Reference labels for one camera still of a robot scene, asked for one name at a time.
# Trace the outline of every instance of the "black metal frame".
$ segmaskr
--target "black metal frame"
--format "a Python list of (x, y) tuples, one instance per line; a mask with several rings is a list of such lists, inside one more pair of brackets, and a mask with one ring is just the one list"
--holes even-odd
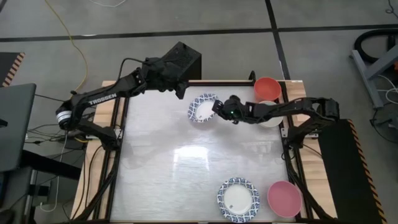
[[(256, 81), (256, 76), (255, 74), (252, 72), (249, 80), (243, 80), (241, 82), (229, 82), (229, 81), (206, 81), (206, 82), (190, 82), (190, 86), (254, 86), (254, 82)], [(286, 90), (286, 85), (285, 82), (279, 82), (279, 84), (282, 87), (282, 97), (284, 99), (284, 101), (288, 101), (288, 97), (287, 97), (287, 90)], [(127, 116), (127, 109), (129, 106), (129, 99), (126, 99), (124, 101), (124, 106), (123, 106), (123, 116), (122, 116), (122, 122), (121, 122), (121, 129), (122, 131), (124, 131), (124, 127), (125, 127), (125, 118)], [(118, 107), (114, 106), (114, 109), (116, 109), (116, 111), (114, 111), (113, 115), (112, 115), (112, 121), (116, 120), (117, 114), (118, 114)], [(288, 119), (288, 123), (289, 126), (293, 126), (293, 120), (291, 116), (287, 116)], [(301, 157), (300, 157), (300, 151), (298, 149), (294, 150), (294, 155), (297, 158), (296, 159), (296, 165), (298, 167), (298, 174), (299, 177), (301, 179), (301, 181), (305, 184), (305, 186), (307, 186), (306, 182), (305, 182), (305, 176), (304, 176), (304, 171), (303, 171), (303, 164), (301, 161)], [(114, 158), (114, 162), (119, 162), (120, 159), (120, 151), (116, 152), (115, 154), (115, 158)], [(290, 156), (288, 154), (285, 155), (285, 161), (287, 161), (288, 159), (290, 159)], [(102, 174), (107, 174), (108, 173), (108, 164), (109, 164), (109, 156), (105, 157), (104, 159), (104, 163), (103, 163), (103, 168), (101, 170), (101, 175)], [(104, 220), (108, 221), (110, 220), (111, 217), (111, 211), (112, 211), (112, 204), (113, 204), (113, 197), (114, 197), (114, 190), (115, 190), (115, 185), (116, 185), (116, 178), (113, 180), (112, 184), (109, 186), (109, 195), (108, 195), (108, 202), (106, 204), (106, 213), (105, 213), (105, 219), (98, 219), (98, 223), (103, 223)], [(312, 209), (309, 205), (309, 203), (304, 200), (304, 204), (305, 204), (305, 210), (307, 212), (307, 217), (309, 219), (313, 218), (313, 214), (312, 214)], [(98, 208), (96, 208), (97, 213), (94, 213), (94, 217), (93, 218), (99, 218), (99, 210), (100, 210), (100, 203), (97, 205)], [(296, 219), (300, 219), (301, 218), (301, 214), (299, 213), (298, 215), (295, 216)], [(271, 224), (272, 222), (262, 222), (264, 224)]]

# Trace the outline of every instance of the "floor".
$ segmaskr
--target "floor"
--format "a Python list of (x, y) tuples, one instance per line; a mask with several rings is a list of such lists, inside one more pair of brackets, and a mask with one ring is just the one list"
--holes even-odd
[[(259, 77), (304, 80), (308, 96), (335, 99), (341, 117), (352, 119), (358, 130), (388, 222), (398, 223), (397, 145), (379, 137), (371, 127), (372, 104), (348, 57), (363, 32), (398, 27), (397, 18), (385, 13), (387, 0), (127, 0), (116, 8), (89, 0), (49, 2), (87, 58), (89, 76), (80, 91), (115, 79), (125, 57), (161, 56), (182, 41), (203, 54), (203, 79), (242, 80), (255, 70)], [(391, 2), (398, 8), (398, 0)], [(67, 99), (81, 82), (85, 67), (57, 18), (44, 0), (2, 3), (0, 51), (26, 53), (12, 84), (34, 82), (37, 93)], [(385, 45), (384, 38), (364, 43), (373, 56), (380, 56)], [(124, 74), (137, 66), (127, 64)], [(383, 80), (380, 85), (389, 87)], [(59, 102), (35, 98), (29, 127), (56, 123), (58, 106)], [(395, 106), (389, 105), (386, 111)], [(58, 129), (52, 126), (43, 131)], [(381, 133), (397, 139), (385, 127)], [(49, 156), (58, 154), (61, 147), (51, 142), (25, 148)], [(62, 189), (61, 194), (72, 197), (71, 189)], [(53, 213), (37, 209), (37, 222), (66, 220), (60, 207), (61, 203)]]

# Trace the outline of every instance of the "hazard stripe tape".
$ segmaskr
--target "hazard stripe tape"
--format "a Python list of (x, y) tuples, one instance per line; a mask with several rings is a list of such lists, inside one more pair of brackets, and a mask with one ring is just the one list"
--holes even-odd
[(17, 73), (18, 68), (21, 65), (24, 57), (25, 57), (25, 53), (19, 53), (17, 58), (14, 60), (14, 63), (11, 65), (10, 71), (8, 72), (6, 79), (2, 83), (2, 85), (4, 87), (11, 85), (12, 79), (14, 79), (15, 74)]
[(378, 196), (378, 194), (376, 192), (376, 188), (375, 188), (375, 186), (373, 184), (373, 179), (371, 177), (371, 173), (370, 173), (370, 171), (368, 169), (368, 164), (366, 163), (365, 155), (364, 155), (364, 153), (362, 151), (361, 143), (359, 143), (358, 134), (355, 131), (354, 123), (350, 119), (347, 119), (347, 121), (349, 122), (349, 126), (351, 127), (351, 132), (354, 135), (354, 140), (356, 142), (356, 147), (358, 149), (359, 157), (362, 160), (362, 165), (363, 165), (366, 177), (368, 178), (369, 186), (370, 186), (371, 191), (373, 193), (374, 202), (376, 203), (376, 207), (379, 210), (379, 215), (381, 217), (382, 224), (387, 224), (387, 220), (386, 220), (386, 217), (384, 216), (384, 212), (383, 212), (383, 209), (381, 207), (381, 202), (379, 200), (379, 196)]

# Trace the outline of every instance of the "white plate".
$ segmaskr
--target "white plate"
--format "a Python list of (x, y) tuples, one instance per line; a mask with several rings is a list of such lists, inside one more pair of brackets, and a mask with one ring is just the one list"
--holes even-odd
[(203, 123), (214, 117), (215, 113), (211, 109), (218, 97), (213, 93), (204, 93), (196, 97), (189, 104), (188, 117), (191, 121)]
[(217, 194), (221, 214), (231, 222), (250, 221), (260, 207), (259, 192), (252, 183), (241, 177), (230, 178)]
[[(275, 102), (272, 101), (262, 101), (260, 103), (264, 103), (266, 105), (276, 105)], [(276, 118), (271, 118), (270, 120), (260, 123), (261, 126), (265, 127), (265, 128), (272, 128), (272, 127), (276, 127), (278, 126), (282, 121), (284, 120), (284, 117), (276, 117)]]

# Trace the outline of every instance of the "table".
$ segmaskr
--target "table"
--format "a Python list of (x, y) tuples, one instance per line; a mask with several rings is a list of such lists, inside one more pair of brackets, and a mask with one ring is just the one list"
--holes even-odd
[[(209, 82), (217, 82), (222, 85), (223, 83), (229, 83), (229, 84), (236, 84), (236, 85), (242, 85), (242, 83), (246, 83), (246, 85), (250, 85), (252, 81), (250, 80), (245, 80), (245, 81), (206, 81), (206, 80), (197, 80), (195, 81), (196, 83), (202, 83), (206, 85), (206, 83)], [(295, 98), (299, 97), (304, 97), (305, 96), (305, 89), (302, 81), (283, 81), (285, 83), (285, 89), (287, 92), (287, 97), (289, 100), (293, 100)], [(103, 86), (111, 85), (114, 82), (111, 81), (106, 81), (103, 83)], [(94, 122), (98, 125), (101, 126), (109, 126), (112, 118), (112, 113), (113, 113), (113, 108), (115, 100), (105, 102), (103, 104), (98, 105), (97, 110), (96, 110), (96, 115)], [(117, 113), (117, 121), (116, 124), (121, 124), (122, 120), (122, 115), (124, 114), (125, 111), (123, 111), (123, 100), (121, 100), (121, 103), (117, 105), (118, 107), (118, 113)], [(299, 125), (300, 123), (304, 122), (307, 119), (306, 116), (304, 115), (297, 115), (293, 116), (293, 122), (294, 125)], [(305, 140), (305, 144), (316, 149), (317, 151), (320, 152), (319, 145), (317, 144), (317, 140)], [(90, 163), (92, 155), (96, 148), (100, 145), (100, 142), (98, 140), (90, 141), (88, 143), (87, 147), (87, 156), (86, 156), (86, 163)], [(331, 196), (331, 191), (329, 188), (328, 184), (328, 178), (326, 176), (326, 171), (325, 167), (323, 165), (323, 161), (321, 158), (319, 158), (315, 153), (302, 149), (301, 150), (301, 161), (302, 161), (302, 166), (304, 170), (304, 174), (307, 180), (307, 186), (309, 191), (312, 193), (312, 195), (315, 197), (315, 199), (318, 201), (318, 203), (325, 209), (325, 211), (330, 214), (331, 216), (336, 216), (336, 210), (335, 206), (333, 203), (333, 199)], [(88, 193), (88, 200), (94, 196), (98, 189), (98, 183), (101, 177), (101, 168), (103, 166), (103, 161), (104, 161), (104, 151), (100, 151), (97, 153), (96, 157), (93, 160), (93, 167), (91, 170), (91, 178), (90, 178), (90, 189)], [(86, 166), (85, 169), (86, 172), (86, 177), (88, 175), (88, 167)], [(80, 202), (80, 198), (82, 194), (84, 195), (83, 198), (83, 203), (86, 200), (86, 189), (84, 190), (83, 193), (83, 175), (80, 176), (80, 181), (78, 185), (78, 190), (76, 192), (76, 198), (75, 202), (73, 205), (73, 210), (72, 214), (75, 213), (78, 204)], [(101, 207), (99, 210), (99, 214), (96, 218), (109, 218), (110, 213), (109, 213), (109, 205), (108, 205), (108, 192), (105, 193), (102, 201), (101, 201)], [(79, 208), (77, 214), (79, 214), (81, 211), (83, 211), (82, 206)], [(302, 210), (302, 216), (306, 217), (306, 211), (305, 209)]]

